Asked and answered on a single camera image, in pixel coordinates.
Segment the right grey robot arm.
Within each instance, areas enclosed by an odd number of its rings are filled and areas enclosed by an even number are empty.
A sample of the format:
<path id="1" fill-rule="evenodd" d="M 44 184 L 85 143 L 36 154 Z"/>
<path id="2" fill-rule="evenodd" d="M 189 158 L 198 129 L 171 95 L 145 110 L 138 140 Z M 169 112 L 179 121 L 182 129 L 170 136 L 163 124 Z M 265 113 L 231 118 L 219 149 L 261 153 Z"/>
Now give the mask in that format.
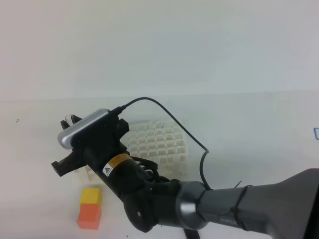
<path id="1" fill-rule="evenodd" d="M 270 235 L 274 239 L 319 236 L 319 171 L 308 169 L 282 182 L 212 190 L 198 181 L 160 176 L 157 164 L 132 157 L 121 143 L 126 121 L 71 116 L 61 122 L 59 143 L 71 154 L 52 166 L 63 176 L 89 166 L 123 202 L 135 228 L 146 233 L 155 225 L 196 232 L 208 223 Z"/>

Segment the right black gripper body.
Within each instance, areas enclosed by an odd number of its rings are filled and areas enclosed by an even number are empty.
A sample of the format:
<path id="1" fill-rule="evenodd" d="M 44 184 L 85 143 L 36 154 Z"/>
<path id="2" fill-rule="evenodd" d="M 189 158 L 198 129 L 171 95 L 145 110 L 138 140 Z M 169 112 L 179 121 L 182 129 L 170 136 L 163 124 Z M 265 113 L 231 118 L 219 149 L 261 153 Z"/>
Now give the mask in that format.
<path id="1" fill-rule="evenodd" d="M 71 153 L 51 165 L 60 177 L 87 165 L 97 168 L 116 153 L 126 152 L 120 139 L 128 131 L 129 124 L 124 119 L 117 115 L 106 115 L 75 135 L 71 141 Z"/>

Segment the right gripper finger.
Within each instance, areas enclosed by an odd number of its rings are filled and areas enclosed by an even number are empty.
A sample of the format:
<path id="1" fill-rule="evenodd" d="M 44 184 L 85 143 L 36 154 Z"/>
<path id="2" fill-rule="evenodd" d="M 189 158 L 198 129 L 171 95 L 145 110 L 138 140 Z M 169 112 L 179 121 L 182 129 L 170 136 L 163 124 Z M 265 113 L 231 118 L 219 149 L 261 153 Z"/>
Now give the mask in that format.
<path id="1" fill-rule="evenodd" d="M 72 123 L 77 123 L 78 121 L 80 121 L 80 118 L 76 115 L 71 115 L 71 121 Z"/>
<path id="2" fill-rule="evenodd" d="M 68 122 L 65 121 L 65 120 L 62 120 L 62 121 L 60 122 L 60 124 L 61 124 L 61 127 L 62 127 L 63 130 L 65 130 L 65 129 L 67 129 L 67 128 L 70 127 L 70 125 L 68 124 Z"/>

